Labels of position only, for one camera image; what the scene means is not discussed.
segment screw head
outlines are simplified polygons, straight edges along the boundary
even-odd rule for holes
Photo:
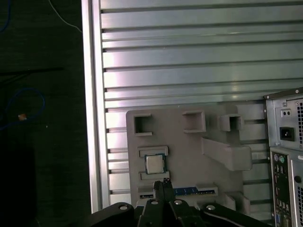
[[[208,206],[206,207],[206,209],[208,209],[208,210],[215,210],[216,207],[214,207],[213,205],[208,205]]]
[[[127,206],[126,205],[122,205],[121,207],[119,207],[120,210],[127,210]]]
[[[175,204],[180,205],[180,204],[182,204],[182,201],[181,200],[175,200]]]

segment white cable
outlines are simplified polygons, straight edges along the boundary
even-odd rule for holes
[[[41,227],[39,220],[37,218],[35,218],[35,219],[36,219],[38,226]]]
[[[48,0],[48,2],[49,2],[49,4],[51,5],[51,7],[53,8],[53,10],[55,11],[55,13],[58,15],[58,17],[59,17],[64,23],[66,23],[67,25],[69,25],[69,26],[71,26],[71,27],[76,28],[79,32],[82,33],[82,31],[81,31],[80,28],[78,28],[78,27],[75,26],[75,25],[72,25],[72,24],[68,23],[66,20],[64,20],[64,19],[60,16],[60,14],[59,14],[58,11],[56,10],[56,8],[53,6],[51,0]]]

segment black background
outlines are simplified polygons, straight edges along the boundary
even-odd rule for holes
[[[48,0],[11,0],[8,28],[0,33],[0,72],[63,67],[29,75],[0,87],[0,108],[24,87],[45,96],[43,114],[0,131],[1,212],[10,225],[64,226],[90,213],[82,34],[65,25]],[[81,28],[80,0],[53,0],[68,22]],[[0,27],[7,1],[0,1]],[[7,121],[34,114],[41,99],[26,92],[11,106]]]

